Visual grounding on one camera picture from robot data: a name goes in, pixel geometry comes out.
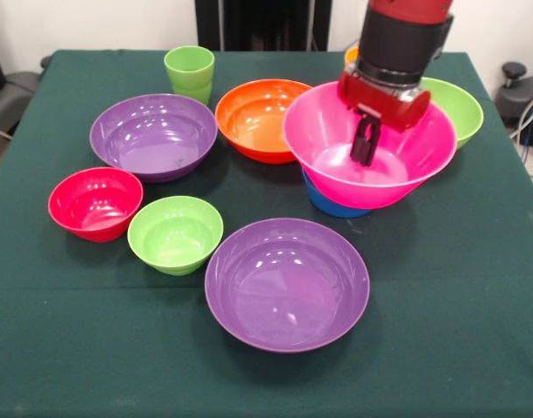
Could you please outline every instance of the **blue bowl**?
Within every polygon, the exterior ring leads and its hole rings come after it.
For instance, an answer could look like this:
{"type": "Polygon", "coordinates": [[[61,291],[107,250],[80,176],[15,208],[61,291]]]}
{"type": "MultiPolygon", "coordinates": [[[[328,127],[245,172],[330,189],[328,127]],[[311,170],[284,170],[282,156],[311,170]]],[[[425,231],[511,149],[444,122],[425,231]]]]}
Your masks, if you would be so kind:
{"type": "Polygon", "coordinates": [[[321,194],[319,190],[317,190],[317,188],[311,182],[311,179],[303,170],[301,170],[301,172],[303,173],[303,178],[305,179],[305,187],[307,188],[309,200],[311,200],[311,203],[313,203],[313,205],[320,211],[336,218],[358,218],[366,213],[371,212],[370,210],[366,209],[355,209],[353,207],[347,207],[339,205],[338,203],[334,203],[324,194],[321,194]]]}

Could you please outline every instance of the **light green bowl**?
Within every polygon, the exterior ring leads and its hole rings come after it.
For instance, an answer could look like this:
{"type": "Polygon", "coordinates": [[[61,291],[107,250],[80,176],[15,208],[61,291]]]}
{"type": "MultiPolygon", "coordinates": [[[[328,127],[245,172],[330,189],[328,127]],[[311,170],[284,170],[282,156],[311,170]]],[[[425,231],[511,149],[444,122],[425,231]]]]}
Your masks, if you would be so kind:
{"type": "Polygon", "coordinates": [[[143,207],[129,225],[127,240],[149,266],[183,276],[205,263],[223,232],[214,206],[190,196],[172,196],[143,207]]]}
{"type": "Polygon", "coordinates": [[[483,110],[477,100],[457,85],[437,80],[422,79],[422,88],[431,92],[431,101],[439,106],[452,121],[460,149],[483,125],[483,110]]]}

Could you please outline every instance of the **orange bowl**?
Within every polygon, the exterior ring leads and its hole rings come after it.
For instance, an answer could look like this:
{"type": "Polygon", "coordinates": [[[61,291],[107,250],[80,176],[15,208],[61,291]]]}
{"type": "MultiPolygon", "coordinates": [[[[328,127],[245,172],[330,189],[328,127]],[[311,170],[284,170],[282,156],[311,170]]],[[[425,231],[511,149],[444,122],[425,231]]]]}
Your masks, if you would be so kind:
{"type": "Polygon", "coordinates": [[[344,66],[355,62],[359,55],[360,47],[358,45],[354,45],[346,50],[346,53],[344,54],[344,66]]]}
{"type": "Polygon", "coordinates": [[[310,85],[284,79],[238,85],[218,102],[216,122],[230,144],[249,158],[267,164],[295,161],[282,121],[289,105],[309,89],[310,85]]]}

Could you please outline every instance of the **bowl rim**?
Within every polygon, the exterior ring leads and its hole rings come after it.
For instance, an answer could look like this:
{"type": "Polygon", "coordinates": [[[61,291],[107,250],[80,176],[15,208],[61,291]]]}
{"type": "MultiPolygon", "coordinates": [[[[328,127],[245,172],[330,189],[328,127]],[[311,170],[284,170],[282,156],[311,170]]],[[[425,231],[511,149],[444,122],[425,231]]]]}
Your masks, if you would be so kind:
{"type": "Polygon", "coordinates": [[[166,54],[164,54],[163,60],[164,60],[164,66],[168,70],[179,72],[179,73],[182,73],[182,74],[189,74],[189,73],[192,73],[192,72],[201,72],[201,71],[208,70],[210,67],[212,67],[214,65],[214,62],[216,61],[216,57],[214,56],[214,53],[211,50],[205,48],[204,46],[200,46],[200,45],[181,45],[181,46],[178,46],[176,48],[172,48],[166,54]],[[180,51],[180,50],[201,50],[203,52],[208,52],[208,54],[210,55],[210,58],[212,60],[205,67],[199,68],[198,70],[178,70],[177,68],[173,68],[171,65],[169,65],[167,63],[167,58],[168,58],[168,56],[170,54],[173,54],[174,52],[177,52],[177,51],[180,51]]]}
{"type": "MultiPolygon", "coordinates": [[[[301,81],[292,80],[290,78],[257,78],[257,79],[246,81],[245,83],[236,85],[235,87],[233,87],[232,89],[230,89],[229,91],[227,91],[226,93],[224,93],[222,95],[222,97],[220,98],[220,100],[216,104],[216,107],[214,108],[214,120],[216,121],[216,126],[218,126],[218,129],[219,129],[220,133],[222,133],[224,138],[226,138],[230,143],[232,143],[234,145],[237,145],[238,147],[243,148],[244,150],[248,150],[250,152],[258,152],[258,153],[261,153],[261,154],[275,155],[275,154],[292,153],[291,150],[289,149],[289,147],[288,147],[287,150],[284,150],[284,151],[264,151],[264,150],[258,150],[257,148],[251,148],[251,147],[245,146],[245,145],[241,144],[239,141],[236,141],[232,137],[232,135],[228,134],[228,132],[224,131],[224,129],[222,128],[222,126],[219,123],[219,109],[224,104],[224,102],[227,100],[227,97],[229,95],[234,94],[234,92],[236,92],[238,90],[241,90],[244,87],[247,87],[249,85],[253,85],[253,84],[268,84],[268,83],[272,83],[272,82],[284,83],[284,84],[292,84],[292,85],[298,85],[300,87],[306,87],[305,91],[303,91],[303,93],[301,93],[300,96],[302,94],[307,93],[308,91],[310,91],[310,90],[312,90],[314,88],[312,85],[309,85],[309,84],[306,84],[306,83],[302,83],[301,81]]],[[[287,113],[288,109],[290,108],[290,106],[288,106],[288,108],[284,112],[283,118],[286,116],[286,113],[287,113]]]]}
{"type": "Polygon", "coordinates": [[[359,185],[359,186],[362,186],[362,187],[372,187],[372,188],[384,189],[384,188],[402,187],[402,186],[405,186],[405,185],[417,185],[418,183],[421,183],[421,182],[423,182],[423,181],[425,181],[427,179],[430,179],[431,177],[433,177],[436,174],[438,174],[439,172],[441,172],[450,163],[452,158],[455,156],[456,150],[458,148],[458,139],[457,139],[455,127],[452,124],[452,121],[450,120],[449,115],[447,115],[443,110],[441,110],[441,108],[439,106],[437,106],[436,104],[431,103],[444,116],[444,118],[448,121],[450,130],[452,131],[453,136],[454,136],[454,141],[453,141],[454,144],[453,144],[452,152],[443,160],[443,162],[441,164],[439,164],[439,166],[437,168],[435,168],[434,170],[432,170],[428,174],[425,174],[425,175],[421,176],[420,178],[412,179],[412,180],[405,181],[405,182],[402,182],[402,183],[393,183],[391,185],[373,185],[373,184],[369,184],[369,183],[355,183],[353,181],[349,181],[349,180],[345,180],[345,179],[338,179],[335,176],[331,176],[331,175],[325,174],[325,173],[317,170],[312,165],[310,165],[307,161],[304,161],[302,157],[300,157],[298,154],[296,154],[294,152],[294,150],[293,150],[293,147],[287,141],[287,138],[286,138],[287,117],[290,114],[290,111],[292,110],[292,108],[294,106],[296,106],[297,102],[301,98],[305,97],[307,94],[313,94],[313,92],[316,89],[327,88],[330,85],[337,85],[337,84],[338,84],[338,81],[329,81],[328,83],[323,83],[323,84],[316,85],[313,89],[304,92],[303,94],[301,94],[298,98],[296,98],[292,102],[292,104],[287,108],[286,114],[284,115],[284,122],[282,124],[282,131],[284,132],[284,139],[286,140],[287,146],[288,146],[288,148],[290,148],[290,151],[292,151],[292,154],[296,157],[296,159],[300,162],[300,164],[302,166],[306,167],[308,170],[311,170],[315,174],[320,175],[320,176],[322,176],[325,179],[331,179],[333,181],[337,181],[339,183],[344,183],[346,185],[359,185]]]}
{"type": "Polygon", "coordinates": [[[462,87],[460,87],[460,86],[458,86],[456,84],[452,84],[452,83],[450,83],[448,81],[441,80],[440,78],[422,77],[422,82],[423,82],[423,80],[427,80],[430,83],[444,84],[444,85],[446,85],[448,87],[452,87],[453,90],[456,90],[456,91],[459,91],[460,93],[463,93],[465,95],[465,97],[467,99],[469,99],[470,102],[476,104],[477,116],[479,117],[479,120],[478,120],[478,122],[476,124],[476,127],[474,129],[472,129],[469,133],[467,133],[465,135],[462,135],[461,137],[459,137],[458,134],[456,134],[456,137],[458,139],[458,143],[460,145],[462,145],[462,144],[465,143],[466,139],[469,139],[469,138],[473,137],[474,135],[476,135],[477,132],[482,128],[483,122],[485,121],[485,112],[483,111],[482,105],[477,101],[477,99],[474,98],[474,96],[472,96],[471,93],[469,93],[469,91],[464,90],[462,87]]]}
{"type": "Polygon", "coordinates": [[[186,196],[186,195],[166,196],[165,198],[156,199],[153,202],[149,203],[148,205],[143,206],[141,208],[141,210],[138,211],[137,214],[133,217],[132,221],[129,223],[129,228],[127,228],[127,242],[129,244],[129,247],[131,248],[131,250],[134,252],[134,254],[140,260],[144,261],[146,264],[148,264],[150,266],[157,267],[157,268],[162,268],[162,269],[179,269],[179,268],[189,267],[189,266],[192,266],[195,263],[198,263],[198,262],[200,262],[202,260],[206,260],[214,252],[214,250],[216,250],[216,248],[219,246],[220,241],[222,240],[223,236],[224,236],[224,220],[222,219],[222,215],[220,214],[219,210],[216,209],[216,207],[214,207],[212,204],[210,204],[209,202],[207,202],[204,199],[196,198],[194,196],[186,196]],[[141,254],[140,252],[135,250],[135,248],[133,247],[133,243],[132,243],[132,240],[133,240],[133,238],[132,238],[133,232],[132,231],[133,231],[133,228],[136,227],[135,225],[136,225],[137,218],[139,216],[141,216],[141,213],[143,213],[150,206],[156,205],[157,203],[162,202],[164,200],[174,200],[174,201],[175,200],[191,200],[191,201],[198,201],[200,204],[205,204],[205,206],[208,206],[209,209],[212,209],[212,212],[217,216],[217,218],[219,220],[220,233],[219,233],[217,239],[213,242],[213,245],[211,246],[211,249],[208,252],[206,252],[205,255],[200,256],[198,259],[193,260],[193,261],[191,261],[189,263],[176,264],[176,265],[171,265],[171,264],[167,265],[167,264],[159,264],[159,263],[155,263],[153,261],[150,261],[148,259],[148,257],[144,256],[144,254],[141,254]]]}
{"type": "Polygon", "coordinates": [[[130,173],[133,173],[135,174],[136,176],[141,176],[141,177],[148,177],[148,176],[158,176],[158,175],[166,175],[168,173],[172,173],[172,172],[178,172],[178,171],[181,171],[181,170],[184,170],[185,168],[187,168],[188,166],[190,166],[191,164],[194,164],[196,162],[198,162],[201,158],[203,158],[204,156],[206,156],[206,154],[208,154],[210,152],[210,150],[213,148],[214,146],[214,143],[216,142],[216,138],[218,137],[218,123],[216,121],[216,118],[214,117],[213,115],[213,112],[207,107],[205,106],[204,104],[200,103],[198,100],[195,100],[194,98],[189,98],[187,96],[183,96],[181,94],[173,94],[173,93],[148,93],[148,94],[141,94],[141,95],[138,95],[138,96],[133,96],[131,98],[125,98],[123,100],[120,100],[119,102],[117,103],[114,103],[112,104],[111,106],[109,106],[108,108],[106,108],[105,110],[103,110],[97,117],[96,119],[94,119],[94,122],[92,122],[92,125],[91,125],[91,129],[89,130],[89,142],[91,144],[91,149],[92,149],[92,152],[94,152],[96,154],[96,156],[98,158],[100,158],[100,160],[107,164],[108,166],[110,167],[114,167],[114,168],[119,168],[120,170],[125,170],[127,172],[130,172],[130,173]],[[116,165],[116,164],[113,164],[111,161],[108,160],[108,158],[105,158],[103,155],[101,155],[99,152],[96,151],[96,148],[94,146],[94,136],[92,135],[92,133],[96,130],[96,124],[97,122],[109,111],[112,111],[113,109],[115,109],[116,107],[122,105],[123,103],[126,103],[126,102],[130,102],[132,100],[135,100],[135,99],[140,99],[140,98],[147,98],[147,97],[157,97],[157,96],[160,96],[160,97],[164,97],[164,98],[177,98],[177,99],[182,99],[182,100],[186,100],[188,102],[194,102],[196,105],[198,105],[199,107],[201,107],[202,109],[206,109],[206,111],[208,112],[208,114],[211,116],[212,120],[214,121],[214,135],[211,135],[212,137],[212,141],[210,143],[209,146],[207,146],[207,148],[202,152],[200,153],[196,159],[194,159],[193,161],[181,166],[181,167],[177,167],[177,168],[174,168],[172,170],[169,170],[167,172],[134,172],[134,171],[130,171],[130,170],[126,170],[124,167],[121,167],[119,165],[116,165]]]}
{"type": "Polygon", "coordinates": [[[345,327],[344,330],[341,332],[341,333],[338,333],[337,335],[335,335],[334,338],[331,338],[330,340],[327,340],[325,342],[321,342],[321,343],[317,343],[317,344],[313,344],[311,347],[308,347],[306,349],[299,349],[299,350],[295,350],[295,349],[291,349],[291,348],[287,348],[287,349],[276,349],[276,350],[272,350],[271,348],[269,348],[267,345],[263,345],[263,344],[258,344],[258,343],[254,343],[254,342],[250,342],[248,340],[246,340],[245,338],[242,338],[241,336],[238,336],[236,335],[235,332],[233,332],[231,329],[229,329],[226,325],[225,325],[225,322],[223,320],[221,320],[219,318],[219,315],[218,313],[214,310],[212,304],[211,304],[211,300],[210,298],[212,296],[209,296],[209,293],[210,293],[210,282],[211,282],[211,277],[212,277],[212,274],[213,274],[213,271],[212,271],[212,268],[211,268],[211,263],[209,262],[208,263],[208,266],[206,266],[206,271],[205,271],[205,280],[204,280],[204,288],[205,288],[205,298],[206,298],[206,304],[208,305],[208,308],[209,310],[211,311],[211,313],[213,314],[213,317],[214,319],[220,324],[220,326],[225,329],[232,337],[234,337],[235,339],[239,340],[239,341],[242,341],[244,342],[245,344],[251,346],[251,347],[255,347],[255,348],[258,348],[260,350],[264,350],[264,351],[268,351],[268,352],[271,352],[271,353],[280,353],[280,354],[291,354],[291,353],[305,353],[307,351],[313,351],[313,350],[316,350],[318,348],[321,348],[321,347],[325,347],[329,344],[332,344],[333,342],[335,342],[336,340],[338,340],[339,338],[343,337],[344,335],[346,335],[353,327],[355,327],[355,325],[359,322],[359,320],[361,319],[361,317],[363,316],[363,314],[365,313],[365,310],[367,309],[368,307],[368,304],[369,304],[369,299],[370,299],[370,296],[371,296],[371,277],[369,275],[369,270],[368,270],[368,266],[367,264],[365,263],[365,260],[363,259],[363,257],[361,257],[361,254],[360,252],[357,250],[357,248],[355,248],[355,246],[352,245],[352,243],[350,241],[348,241],[346,238],[344,238],[344,236],[342,236],[341,234],[337,233],[334,229],[332,228],[329,228],[328,226],[325,226],[325,225],[322,225],[318,222],[313,222],[312,220],[308,220],[308,219],[301,219],[301,218],[291,218],[291,217],[286,217],[286,218],[270,218],[270,219],[262,219],[262,220],[258,220],[257,222],[252,222],[251,224],[247,224],[247,225],[244,225],[242,226],[241,228],[239,228],[238,230],[234,231],[233,233],[231,233],[226,239],[224,239],[224,241],[222,241],[222,243],[216,248],[216,250],[214,251],[214,254],[212,255],[211,257],[211,260],[216,256],[217,252],[220,251],[220,249],[226,245],[226,243],[230,242],[233,237],[235,237],[236,235],[240,234],[241,230],[244,229],[244,228],[248,228],[248,227],[251,227],[251,226],[257,226],[259,224],[264,224],[264,223],[271,223],[271,222],[275,222],[275,221],[299,221],[300,223],[305,223],[305,224],[310,224],[310,225],[314,225],[315,227],[319,227],[321,229],[324,229],[326,230],[328,233],[334,235],[334,236],[338,236],[339,239],[342,241],[342,245],[344,246],[349,246],[349,248],[351,248],[351,250],[357,254],[357,257],[359,259],[359,262],[361,263],[361,265],[363,266],[363,268],[365,269],[365,272],[366,272],[366,275],[367,275],[367,289],[366,289],[366,298],[365,298],[365,303],[363,304],[363,307],[361,307],[361,310],[360,310],[360,313],[358,314],[357,318],[355,320],[352,320],[352,322],[349,324],[349,326],[345,327]]]}
{"type": "Polygon", "coordinates": [[[124,169],[121,169],[121,168],[117,168],[117,167],[90,167],[90,168],[85,168],[83,170],[80,170],[78,172],[74,172],[72,174],[70,174],[69,176],[67,176],[66,178],[62,179],[59,183],[57,183],[56,186],[54,186],[54,188],[52,189],[51,193],[50,193],[50,197],[48,198],[48,213],[50,214],[50,217],[51,219],[56,222],[59,226],[61,226],[63,229],[66,229],[67,231],[71,231],[72,233],[98,233],[98,232],[102,232],[102,231],[107,231],[108,229],[112,229],[114,227],[116,227],[117,225],[121,224],[122,222],[124,222],[126,219],[129,219],[131,216],[133,216],[133,214],[135,214],[138,209],[140,208],[141,204],[143,203],[143,197],[145,195],[145,189],[143,187],[143,184],[141,183],[141,180],[137,178],[137,176],[135,176],[133,173],[131,172],[128,172],[127,170],[124,170],[124,169]],[[84,229],[84,228],[76,228],[74,226],[67,226],[66,224],[64,224],[63,222],[61,222],[60,220],[58,220],[55,216],[54,216],[54,213],[53,211],[51,210],[51,202],[53,201],[54,199],[54,195],[55,193],[57,192],[57,189],[61,186],[64,185],[64,183],[66,181],[69,181],[73,178],[75,178],[76,176],[82,174],[82,173],[85,173],[85,172],[95,172],[95,171],[114,171],[114,172],[120,172],[128,177],[131,177],[132,179],[135,179],[136,180],[136,184],[138,185],[138,202],[137,204],[133,207],[133,209],[131,211],[129,211],[128,214],[126,214],[125,216],[121,217],[121,218],[116,218],[117,222],[114,222],[112,225],[109,225],[105,228],[99,228],[99,229],[90,229],[90,230],[87,230],[87,229],[84,229]]]}

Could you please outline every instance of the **green tablecloth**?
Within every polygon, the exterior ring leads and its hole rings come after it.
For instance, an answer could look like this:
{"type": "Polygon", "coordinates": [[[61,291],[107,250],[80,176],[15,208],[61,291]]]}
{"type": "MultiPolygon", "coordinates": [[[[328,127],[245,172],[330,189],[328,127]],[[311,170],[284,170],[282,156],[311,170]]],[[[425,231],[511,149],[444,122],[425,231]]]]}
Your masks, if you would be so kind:
{"type": "MultiPolygon", "coordinates": [[[[204,269],[152,270],[126,237],[103,245],[54,225],[52,187],[102,165],[92,121],[169,91],[161,51],[60,51],[0,168],[0,417],[533,417],[533,187],[465,54],[427,74],[471,91],[485,124],[451,165],[398,204],[332,219],[296,164],[261,165],[219,137],[190,176],[145,201],[190,194],[226,236],[259,219],[332,227],[365,259],[368,309],[309,354],[276,355],[225,333],[204,269]]],[[[255,78],[334,80],[340,53],[220,53],[211,107],[255,78]]]]}

